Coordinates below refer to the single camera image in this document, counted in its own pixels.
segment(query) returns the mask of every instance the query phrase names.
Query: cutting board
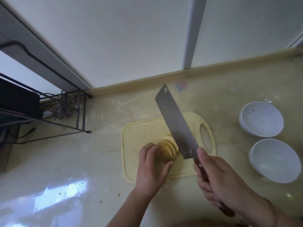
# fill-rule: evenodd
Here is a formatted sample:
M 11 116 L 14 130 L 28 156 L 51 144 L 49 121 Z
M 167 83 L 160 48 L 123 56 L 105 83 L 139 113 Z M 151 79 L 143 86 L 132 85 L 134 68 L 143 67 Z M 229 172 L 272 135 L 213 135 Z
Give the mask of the cutting board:
M 216 156 L 216 144 L 214 136 L 206 121 L 198 114 L 185 112 L 183 116 L 193 133 L 199 146 L 205 148 L 200 132 L 200 126 L 204 125 L 209 133 L 212 144 L 212 156 Z M 147 143 L 157 144 L 161 139 L 170 134 L 163 119 L 153 118 L 126 124 L 121 130 L 121 154 L 123 176 L 128 182 L 135 183 L 139 165 L 139 151 Z M 196 175 L 193 168 L 193 159 L 184 159 L 180 152 L 177 153 L 175 162 L 167 176 L 168 179 Z

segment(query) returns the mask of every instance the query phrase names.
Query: white bowl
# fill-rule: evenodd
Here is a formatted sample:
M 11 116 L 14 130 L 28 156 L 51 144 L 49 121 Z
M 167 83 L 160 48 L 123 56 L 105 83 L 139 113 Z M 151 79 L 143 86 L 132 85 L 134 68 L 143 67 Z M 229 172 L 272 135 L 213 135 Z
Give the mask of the white bowl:
M 249 151 L 252 167 L 276 183 L 290 183 L 301 173 L 301 162 L 296 152 L 276 139 L 263 139 Z
M 284 127 L 279 110 L 265 102 L 247 104 L 240 113 L 239 122 L 249 134 L 266 138 L 278 135 Z

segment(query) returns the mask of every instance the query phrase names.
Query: hand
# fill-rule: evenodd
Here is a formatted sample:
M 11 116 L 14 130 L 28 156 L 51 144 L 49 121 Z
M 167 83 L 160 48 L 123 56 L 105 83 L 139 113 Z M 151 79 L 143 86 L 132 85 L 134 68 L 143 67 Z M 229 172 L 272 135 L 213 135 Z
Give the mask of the hand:
M 139 152 L 139 166 L 135 192 L 146 199 L 152 199 L 165 182 L 166 176 L 174 163 L 155 164 L 154 159 L 158 146 L 153 143 L 145 145 Z
M 201 147 L 198 148 L 197 153 L 199 161 L 209 177 L 209 183 L 205 182 L 199 167 L 194 164 L 198 185 L 207 200 L 219 208 L 223 208 L 221 204 L 223 202 L 238 213 L 241 213 L 246 207 L 248 208 L 249 202 L 258 194 L 248 187 L 224 159 L 208 155 Z

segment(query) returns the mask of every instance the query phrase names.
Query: kitchen counter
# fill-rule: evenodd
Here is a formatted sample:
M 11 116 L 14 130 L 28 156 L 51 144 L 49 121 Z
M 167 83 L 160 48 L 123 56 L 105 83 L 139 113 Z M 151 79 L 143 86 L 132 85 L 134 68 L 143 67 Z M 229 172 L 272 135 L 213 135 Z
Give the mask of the kitchen counter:
M 245 133 L 238 122 L 249 102 L 278 108 L 285 122 L 275 138 L 303 157 L 303 58 L 248 65 L 168 82 L 182 112 L 195 112 L 209 124 L 217 155 L 225 159 L 257 193 L 288 214 L 303 216 L 303 176 L 290 184 L 259 175 L 248 161 L 260 137 Z M 87 102 L 86 128 L 91 134 L 14 145 L 7 173 L 0 177 L 0 225 L 26 227 L 105 226 L 134 184 L 122 175 L 120 130 L 133 121 L 160 117 L 154 100 L 161 84 L 94 97 Z M 73 118 L 63 121 L 73 124 Z M 27 139 L 67 133 L 45 123 Z M 167 180 L 149 205 L 141 226 L 171 226 L 198 218 L 225 217 L 204 198 L 196 177 Z

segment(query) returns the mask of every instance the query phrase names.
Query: cutting board handle hole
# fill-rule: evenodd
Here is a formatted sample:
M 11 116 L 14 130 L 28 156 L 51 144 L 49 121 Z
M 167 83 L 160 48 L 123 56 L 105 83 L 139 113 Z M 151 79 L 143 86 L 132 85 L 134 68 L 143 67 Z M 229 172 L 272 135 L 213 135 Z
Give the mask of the cutting board handle hole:
M 205 149 L 207 150 L 208 153 L 212 153 L 212 143 L 209 136 L 209 132 L 207 131 L 206 127 L 203 124 L 201 124 L 200 126 L 200 133 Z

